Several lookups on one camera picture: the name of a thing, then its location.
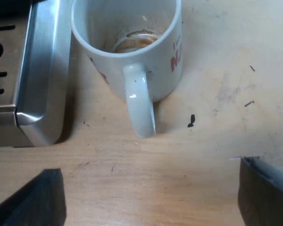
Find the black plastic object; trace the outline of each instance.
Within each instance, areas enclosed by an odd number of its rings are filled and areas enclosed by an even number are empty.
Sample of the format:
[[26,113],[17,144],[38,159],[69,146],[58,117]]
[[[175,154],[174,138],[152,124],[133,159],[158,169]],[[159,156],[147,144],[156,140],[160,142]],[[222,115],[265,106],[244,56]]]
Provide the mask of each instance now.
[[44,170],[0,204],[0,226],[62,226],[65,219],[60,169]]
[[246,226],[283,226],[283,172],[259,158],[242,158],[238,205]]

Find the wooden surface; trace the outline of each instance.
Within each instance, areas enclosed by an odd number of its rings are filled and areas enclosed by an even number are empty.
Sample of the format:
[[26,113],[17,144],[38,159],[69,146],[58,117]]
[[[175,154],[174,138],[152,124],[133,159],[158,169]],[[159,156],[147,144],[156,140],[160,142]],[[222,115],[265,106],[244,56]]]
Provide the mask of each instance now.
[[183,77],[144,140],[73,39],[63,138],[0,148],[0,203],[61,168],[66,226],[242,226],[230,159],[283,170],[283,0],[183,0],[183,30]]

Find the black speck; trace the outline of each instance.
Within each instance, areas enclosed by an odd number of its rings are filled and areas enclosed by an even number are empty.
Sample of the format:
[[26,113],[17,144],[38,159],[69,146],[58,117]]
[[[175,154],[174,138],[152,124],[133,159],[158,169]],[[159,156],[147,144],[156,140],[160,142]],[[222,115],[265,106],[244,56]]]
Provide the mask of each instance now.
[[193,127],[193,126],[194,126],[194,125],[193,125],[194,122],[195,122],[195,115],[192,114],[192,115],[191,115],[191,123],[189,123],[188,128]]
[[250,65],[250,68],[255,72],[256,70]]
[[249,103],[247,103],[244,107],[247,107],[248,105],[250,105],[250,104],[254,104],[255,103],[255,101],[250,101]]
[[89,124],[87,124],[85,120],[83,121],[83,124],[89,127]]

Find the metal drip tray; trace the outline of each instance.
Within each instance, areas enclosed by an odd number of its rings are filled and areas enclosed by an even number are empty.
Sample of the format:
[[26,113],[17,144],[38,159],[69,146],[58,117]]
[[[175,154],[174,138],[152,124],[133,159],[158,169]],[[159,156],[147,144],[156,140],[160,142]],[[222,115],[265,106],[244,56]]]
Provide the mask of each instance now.
[[62,131],[70,1],[26,1],[0,14],[0,146],[53,144]]

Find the mug handle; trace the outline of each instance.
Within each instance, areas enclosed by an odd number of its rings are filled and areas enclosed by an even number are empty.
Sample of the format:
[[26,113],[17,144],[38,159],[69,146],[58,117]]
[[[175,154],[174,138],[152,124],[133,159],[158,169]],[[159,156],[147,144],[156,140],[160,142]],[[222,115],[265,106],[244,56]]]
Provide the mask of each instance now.
[[123,68],[128,112],[136,134],[149,138],[156,134],[152,98],[147,85],[147,72],[142,64]]

